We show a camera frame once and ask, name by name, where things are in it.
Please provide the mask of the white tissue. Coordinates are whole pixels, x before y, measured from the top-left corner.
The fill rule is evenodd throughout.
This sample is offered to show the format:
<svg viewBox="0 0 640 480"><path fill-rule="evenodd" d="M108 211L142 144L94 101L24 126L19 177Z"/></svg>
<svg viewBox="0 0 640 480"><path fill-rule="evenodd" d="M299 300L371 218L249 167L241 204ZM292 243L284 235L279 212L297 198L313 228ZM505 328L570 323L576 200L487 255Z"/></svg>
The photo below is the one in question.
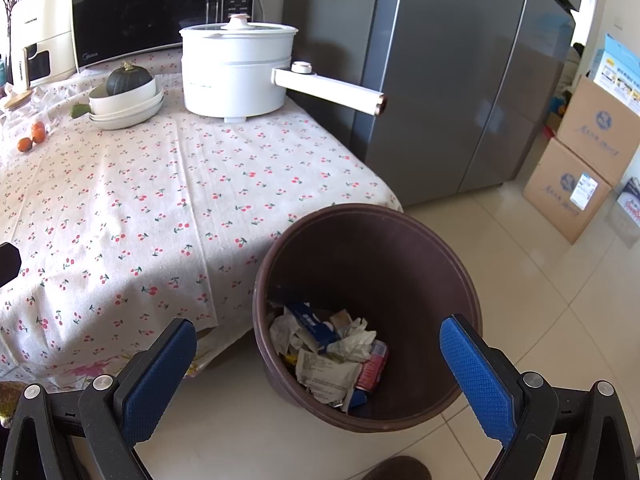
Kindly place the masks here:
<svg viewBox="0 0 640 480"><path fill-rule="evenodd" d="M326 347L326 354L340 362L364 363L371 356L375 330L368 330L365 318L356 318L348 325L339 328L338 339Z"/></svg>

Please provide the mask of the cream air fryer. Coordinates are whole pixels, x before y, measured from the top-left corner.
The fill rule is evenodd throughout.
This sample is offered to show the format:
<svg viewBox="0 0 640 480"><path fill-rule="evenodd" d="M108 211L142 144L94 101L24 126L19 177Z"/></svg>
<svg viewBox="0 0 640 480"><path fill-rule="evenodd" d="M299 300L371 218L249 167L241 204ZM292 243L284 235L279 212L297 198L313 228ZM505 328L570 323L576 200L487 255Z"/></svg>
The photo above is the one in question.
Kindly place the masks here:
<svg viewBox="0 0 640 480"><path fill-rule="evenodd" d="M76 73L72 0L21 0L11 18L11 70L17 89Z"/></svg>

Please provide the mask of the white patterned bag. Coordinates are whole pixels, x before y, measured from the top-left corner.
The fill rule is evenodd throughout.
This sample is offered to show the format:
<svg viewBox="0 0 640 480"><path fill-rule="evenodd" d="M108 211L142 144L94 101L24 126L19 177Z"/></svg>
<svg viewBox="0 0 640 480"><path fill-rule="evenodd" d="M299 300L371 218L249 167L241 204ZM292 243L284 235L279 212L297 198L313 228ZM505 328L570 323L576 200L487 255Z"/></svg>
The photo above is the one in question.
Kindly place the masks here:
<svg viewBox="0 0 640 480"><path fill-rule="evenodd" d="M618 196L617 203L636 226L640 226L640 182L632 177Z"/></svg>

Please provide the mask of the dark blue snack box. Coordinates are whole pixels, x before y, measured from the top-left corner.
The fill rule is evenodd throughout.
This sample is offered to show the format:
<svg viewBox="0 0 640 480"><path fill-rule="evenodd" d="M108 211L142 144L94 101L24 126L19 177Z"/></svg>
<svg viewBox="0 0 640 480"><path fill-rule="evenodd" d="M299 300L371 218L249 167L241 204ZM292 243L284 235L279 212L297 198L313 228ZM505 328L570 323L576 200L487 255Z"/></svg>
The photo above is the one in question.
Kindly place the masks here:
<svg viewBox="0 0 640 480"><path fill-rule="evenodd" d="M321 322L308 304L300 302L288 307L299 325L303 327L312 341L311 349L316 353L326 352L329 344L338 341L336 331L325 322Z"/></svg>

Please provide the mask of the upper cardboard box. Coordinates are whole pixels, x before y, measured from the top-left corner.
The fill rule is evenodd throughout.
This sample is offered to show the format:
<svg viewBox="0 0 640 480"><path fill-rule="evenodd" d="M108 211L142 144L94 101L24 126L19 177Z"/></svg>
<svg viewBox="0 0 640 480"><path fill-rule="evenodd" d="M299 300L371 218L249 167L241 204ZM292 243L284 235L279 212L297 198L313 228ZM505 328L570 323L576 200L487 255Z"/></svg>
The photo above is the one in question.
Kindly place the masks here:
<svg viewBox="0 0 640 480"><path fill-rule="evenodd" d="M639 116L582 77L556 137L615 188L639 146Z"/></svg>

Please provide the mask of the light blue product box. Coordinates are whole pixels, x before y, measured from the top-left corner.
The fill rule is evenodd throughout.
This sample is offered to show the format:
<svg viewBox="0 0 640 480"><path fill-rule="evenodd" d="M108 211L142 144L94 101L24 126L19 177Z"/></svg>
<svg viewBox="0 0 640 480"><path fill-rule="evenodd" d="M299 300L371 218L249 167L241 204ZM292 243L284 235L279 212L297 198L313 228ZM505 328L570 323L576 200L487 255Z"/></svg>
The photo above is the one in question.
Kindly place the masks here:
<svg viewBox="0 0 640 480"><path fill-rule="evenodd" d="M603 47L593 60L589 78L639 114L639 58L610 34L605 35Z"/></svg>

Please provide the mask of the red milk drink can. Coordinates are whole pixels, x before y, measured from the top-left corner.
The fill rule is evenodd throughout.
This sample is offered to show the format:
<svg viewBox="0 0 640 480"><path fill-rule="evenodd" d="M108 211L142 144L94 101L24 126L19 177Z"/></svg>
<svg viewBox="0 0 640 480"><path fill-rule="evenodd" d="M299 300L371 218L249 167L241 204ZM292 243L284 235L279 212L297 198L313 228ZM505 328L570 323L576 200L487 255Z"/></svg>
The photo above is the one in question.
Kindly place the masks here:
<svg viewBox="0 0 640 480"><path fill-rule="evenodd" d="M363 364L355 387L364 392L371 392L380 381L387 359L387 344L375 339L371 347L370 358Z"/></svg>

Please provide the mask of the white snack packet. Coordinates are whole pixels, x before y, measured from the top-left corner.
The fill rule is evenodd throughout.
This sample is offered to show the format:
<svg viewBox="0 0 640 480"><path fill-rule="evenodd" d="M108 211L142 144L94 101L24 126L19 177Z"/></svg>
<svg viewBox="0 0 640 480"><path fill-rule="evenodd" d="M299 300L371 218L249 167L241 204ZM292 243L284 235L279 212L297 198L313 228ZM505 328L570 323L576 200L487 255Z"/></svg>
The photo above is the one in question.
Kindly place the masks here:
<svg viewBox="0 0 640 480"><path fill-rule="evenodd" d="M346 412L361 370L360 363L336 362L300 349L295 374L314 400Z"/></svg>

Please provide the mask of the dark green pumpkin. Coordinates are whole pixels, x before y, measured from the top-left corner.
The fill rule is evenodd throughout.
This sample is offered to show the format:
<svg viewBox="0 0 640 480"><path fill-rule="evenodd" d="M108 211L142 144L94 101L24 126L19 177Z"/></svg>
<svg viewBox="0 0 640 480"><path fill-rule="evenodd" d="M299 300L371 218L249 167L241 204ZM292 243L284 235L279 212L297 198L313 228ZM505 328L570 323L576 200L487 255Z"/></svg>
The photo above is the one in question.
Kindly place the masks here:
<svg viewBox="0 0 640 480"><path fill-rule="evenodd" d="M117 96L140 88L151 80L152 75L144 67L124 61L119 68L108 75L105 91L108 96Z"/></svg>

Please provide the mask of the lower cardboard box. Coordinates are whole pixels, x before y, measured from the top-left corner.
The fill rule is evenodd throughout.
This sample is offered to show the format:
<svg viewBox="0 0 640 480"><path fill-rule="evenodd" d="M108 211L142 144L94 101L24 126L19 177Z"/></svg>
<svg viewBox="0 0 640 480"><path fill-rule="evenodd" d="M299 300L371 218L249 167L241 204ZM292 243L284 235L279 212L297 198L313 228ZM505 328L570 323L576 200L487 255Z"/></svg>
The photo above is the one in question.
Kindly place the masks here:
<svg viewBox="0 0 640 480"><path fill-rule="evenodd" d="M596 170L552 139L526 183L523 196L574 244L611 191Z"/></svg>

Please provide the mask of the cherry print tablecloth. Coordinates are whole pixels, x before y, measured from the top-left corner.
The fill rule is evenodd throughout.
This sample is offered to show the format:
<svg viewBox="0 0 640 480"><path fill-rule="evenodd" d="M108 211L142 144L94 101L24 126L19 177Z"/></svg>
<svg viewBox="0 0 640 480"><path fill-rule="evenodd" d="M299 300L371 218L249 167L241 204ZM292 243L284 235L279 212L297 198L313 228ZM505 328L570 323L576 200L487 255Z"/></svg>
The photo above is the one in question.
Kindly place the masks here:
<svg viewBox="0 0 640 480"><path fill-rule="evenodd" d="M103 64L37 88L1 123L1 237L21 254L1 291L1 377L50 391L114 374L174 318L198 332L196 374L252 326L255 276L306 214L399 208L393 191L292 102L239 125L189 113L180 53L138 57L156 115L105 131L77 103ZM34 122L47 136L21 153Z"/></svg>

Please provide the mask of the brown fuzzy slipper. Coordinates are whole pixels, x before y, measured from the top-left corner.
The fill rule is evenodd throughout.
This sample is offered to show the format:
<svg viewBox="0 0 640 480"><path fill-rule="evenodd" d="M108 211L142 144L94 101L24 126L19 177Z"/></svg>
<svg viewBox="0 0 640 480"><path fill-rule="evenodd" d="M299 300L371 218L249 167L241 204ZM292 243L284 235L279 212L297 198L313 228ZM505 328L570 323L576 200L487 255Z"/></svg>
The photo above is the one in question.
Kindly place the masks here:
<svg viewBox="0 0 640 480"><path fill-rule="evenodd" d="M411 456L394 456L369 470L362 480L431 480L431 471Z"/></svg>

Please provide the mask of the grey refrigerator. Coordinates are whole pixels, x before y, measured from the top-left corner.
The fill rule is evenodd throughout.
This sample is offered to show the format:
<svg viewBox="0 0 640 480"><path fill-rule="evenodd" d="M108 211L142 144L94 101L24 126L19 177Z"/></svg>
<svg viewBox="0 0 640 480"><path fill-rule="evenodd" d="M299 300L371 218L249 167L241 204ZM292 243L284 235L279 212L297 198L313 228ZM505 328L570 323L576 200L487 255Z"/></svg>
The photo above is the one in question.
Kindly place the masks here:
<svg viewBox="0 0 640 480"><path fill-rule="evenodd" d="M372 117L295 101L405 206L515 178L544 119L580 0L284 0L294 55L378 90Z"/></svg>

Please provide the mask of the cardboard box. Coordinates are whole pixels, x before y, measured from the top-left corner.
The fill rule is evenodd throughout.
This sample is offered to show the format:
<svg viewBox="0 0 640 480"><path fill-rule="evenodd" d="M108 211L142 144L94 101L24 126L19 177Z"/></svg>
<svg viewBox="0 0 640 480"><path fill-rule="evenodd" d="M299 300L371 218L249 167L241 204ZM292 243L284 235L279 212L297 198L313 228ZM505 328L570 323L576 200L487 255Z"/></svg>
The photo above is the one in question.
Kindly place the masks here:
<svg viewBox="0 0 640 480"><path fill-rule="evenodd" d="M556 137L615 188L639 146L639 116L582 77Z"/></svg>
<svg viewBox="0 0 640 480"><path fill-rule="evenodd" d="M611 191L596 170L552 139L526 183L523 196L574 244Z"/></svg>

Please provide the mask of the white pecan kernels packet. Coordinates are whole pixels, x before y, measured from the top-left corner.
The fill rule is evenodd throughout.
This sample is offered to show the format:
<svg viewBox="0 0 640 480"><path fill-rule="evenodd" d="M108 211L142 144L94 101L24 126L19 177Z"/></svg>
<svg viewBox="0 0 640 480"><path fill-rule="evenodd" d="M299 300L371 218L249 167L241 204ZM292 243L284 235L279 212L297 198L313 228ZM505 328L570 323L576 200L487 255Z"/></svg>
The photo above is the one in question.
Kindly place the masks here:
<svg viewBox="0 0 640 480"><path fill-rule="evenodd" d="M283 313L273 320L269 333L273 347L281 356L297 356L300 350L312 353L318 351L311 333L288 308L284 308Z"/></svg>

